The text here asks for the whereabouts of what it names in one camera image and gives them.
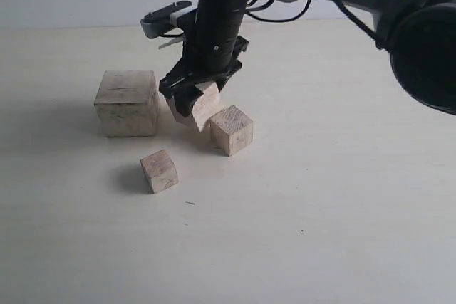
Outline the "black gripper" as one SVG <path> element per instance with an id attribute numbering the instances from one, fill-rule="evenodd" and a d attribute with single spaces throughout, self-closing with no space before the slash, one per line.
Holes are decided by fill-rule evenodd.
<path id="1" fill-rule="evenodd" d="M 170 12 L 169 23 L 183 31 L 182 57 L 160 81 L 160 92 L 188 117 L 203 92 L 196 84 L 213 80 L 219 92 L 229 82 L 234 45 L 248 0 L 198 0 L 197 7 Z"/>

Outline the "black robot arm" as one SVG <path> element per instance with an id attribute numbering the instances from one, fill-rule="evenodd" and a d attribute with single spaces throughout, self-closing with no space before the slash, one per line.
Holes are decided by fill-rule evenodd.
<path id="1" fill-rule="evenodd" d="M 292 3 L 297 0 L 272 0 Z M 455 113 L 455 0 L 330 0 L 375 47 L 388 52 L 403 90 L 419 103 Z M 182 57 L 160 81 L 159 90 L 188 116 L 199 97 L 197 85 L 225 86 L 241 64 L 246 42 L 242 19 L 251 15 L 249 0 L 198 0 L 188 20 L 183 10 L 167 19 L 183 32 Z"/>

